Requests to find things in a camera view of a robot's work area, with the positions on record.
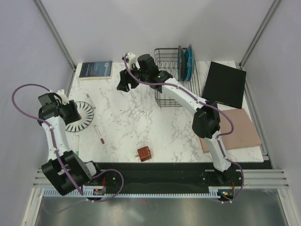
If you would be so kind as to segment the blue polka dot plate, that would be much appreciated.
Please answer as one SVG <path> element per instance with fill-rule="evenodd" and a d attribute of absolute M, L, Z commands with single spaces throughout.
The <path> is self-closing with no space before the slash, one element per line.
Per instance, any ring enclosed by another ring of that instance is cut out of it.
<path fill-rule="evenodd" d="M 183 81 L 188 81 L 188 68 L 189 68 L 189 50 L 188 50 L 188 48 L 185 50 L 184 56 L 185 56 L 185 71 L 184 71 Z"/>

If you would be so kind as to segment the wire dish rack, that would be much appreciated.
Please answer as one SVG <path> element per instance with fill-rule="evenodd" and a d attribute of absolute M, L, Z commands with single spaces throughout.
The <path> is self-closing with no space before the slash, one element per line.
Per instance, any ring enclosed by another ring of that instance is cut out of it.
<path fill-rule="evenodd" d="M 167 71 L 173 77 L 162 86 L 162 91 L 154 91 L 154 97 L 159 107 L 181 106 L 185 101 L 193 102 L 191 95 L 201 96 L 201 79 L 198 75 L 197 62 L 195 61 L 194 74 L 190 81 L 180 81 L 177 70 L 177 48 L 157 48 L 154 50 L 154 59 L 158 68 Z"/>

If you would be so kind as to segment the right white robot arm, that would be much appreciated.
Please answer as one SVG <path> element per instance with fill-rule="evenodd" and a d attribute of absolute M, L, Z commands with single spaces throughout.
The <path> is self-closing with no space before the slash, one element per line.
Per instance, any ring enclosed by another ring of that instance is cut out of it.
<path fill-rule="evenodd" d="M 185 107 L 192 115 L 192 130 L 204 139 L 213 159 L 215 179 L 220 185 L 227 185 L 234 175 L 233 163 L 225 153 L 220 127 L 222 113 L 215 101 L 207 101 L 189 91 L 169 72 L 159 70 L 153 57 L 144 54 L 139 57 L 125 53 L 122 57 L 125 69 L 120 72 L 118 90 L 128 92 L 139 84 L 147 85 L 170 97 Z"/>

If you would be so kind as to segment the dark teal floral plate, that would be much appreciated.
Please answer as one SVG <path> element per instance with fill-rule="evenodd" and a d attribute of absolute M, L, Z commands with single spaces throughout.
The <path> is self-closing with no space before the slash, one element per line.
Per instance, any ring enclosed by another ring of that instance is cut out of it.
<path fill-rule="evenodd" d="M 181 46 L 178 46 L 177 70 L 178 70 L 178 79 L 182 81 L 184 77 L 184 71 L 185 71 L 185 56 Z"/>

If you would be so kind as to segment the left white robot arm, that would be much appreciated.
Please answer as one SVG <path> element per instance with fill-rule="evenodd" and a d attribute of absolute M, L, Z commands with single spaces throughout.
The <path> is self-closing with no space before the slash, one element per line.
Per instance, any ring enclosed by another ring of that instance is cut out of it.
<path fill-rule="evenodd" d="M 43 174 L 60 195 L 77 190 L 83 194 L 83 185 L 99 185 L 103 173 L 93 161 L 83 162 L 70 148 L 66 133 L 86 129 L 94 118 L 94 111 L 86 102 L 69 100 L 63 89 L 50 91 L 38 98 L 39 125 L 48 142 L 48 161 L 42 165 Z"/>

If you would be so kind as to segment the grey-green round plate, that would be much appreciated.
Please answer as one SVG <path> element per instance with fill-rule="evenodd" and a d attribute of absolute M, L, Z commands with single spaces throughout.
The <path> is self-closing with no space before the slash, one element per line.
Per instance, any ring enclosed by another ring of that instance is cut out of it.
<path fill-rule="evenodd" d="M 189 50 L 188 81 L 190 81 L 195 70 L 195 53 L 191 44 L 188 46 L 188 50 Z"/>

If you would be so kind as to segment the white striped plate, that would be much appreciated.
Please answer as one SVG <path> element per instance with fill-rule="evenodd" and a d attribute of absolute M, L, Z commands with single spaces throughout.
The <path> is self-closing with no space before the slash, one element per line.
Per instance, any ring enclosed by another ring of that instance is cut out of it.
<path fill-rule="evenodd" d="M 76 101 L 78 113 L 81 119 L 66 125 L 67 132 L 79 132 L 86 129 L 93 121 L 94 108 L 91 104 L 84 101 Z"/>

